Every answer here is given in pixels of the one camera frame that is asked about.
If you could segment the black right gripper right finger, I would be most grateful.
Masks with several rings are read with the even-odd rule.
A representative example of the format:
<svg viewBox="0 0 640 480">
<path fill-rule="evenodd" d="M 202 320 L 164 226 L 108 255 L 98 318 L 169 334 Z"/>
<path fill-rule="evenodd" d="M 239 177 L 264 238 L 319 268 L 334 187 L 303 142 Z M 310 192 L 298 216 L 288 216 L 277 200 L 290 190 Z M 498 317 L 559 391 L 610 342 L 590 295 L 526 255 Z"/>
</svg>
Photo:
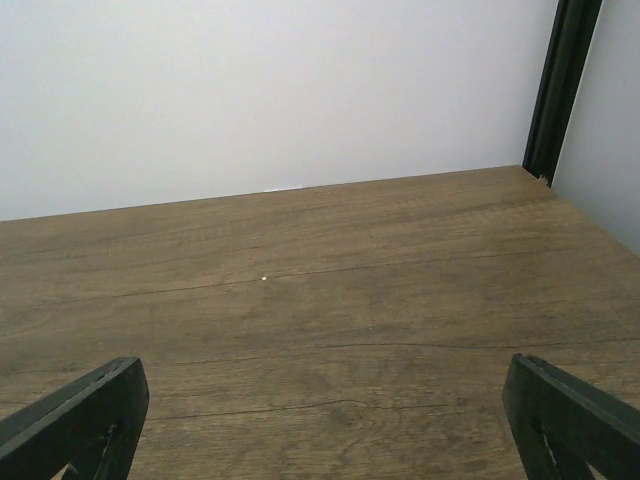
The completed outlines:
<svg viewBox="0 0 640 480">
<path fill-rule="evenodd" d="M 502 401 L 529 479 L 639 477 L 639 411 L 617 397 L 518 353 Z"/>
</svg>

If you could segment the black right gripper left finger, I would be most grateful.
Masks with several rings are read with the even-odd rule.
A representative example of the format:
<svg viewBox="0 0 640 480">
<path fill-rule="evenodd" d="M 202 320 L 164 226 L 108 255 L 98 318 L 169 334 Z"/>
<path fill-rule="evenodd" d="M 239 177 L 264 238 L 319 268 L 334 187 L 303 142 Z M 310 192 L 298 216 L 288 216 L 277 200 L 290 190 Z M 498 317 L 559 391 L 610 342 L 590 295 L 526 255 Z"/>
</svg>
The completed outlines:
<svg viewBox="0 0 640 480">
<path fill-rule="evenodd" d="M 141 360 L 111 360 L 1 420 L 1 477 L 126 479 L 148 405 Z"/>
</svg>

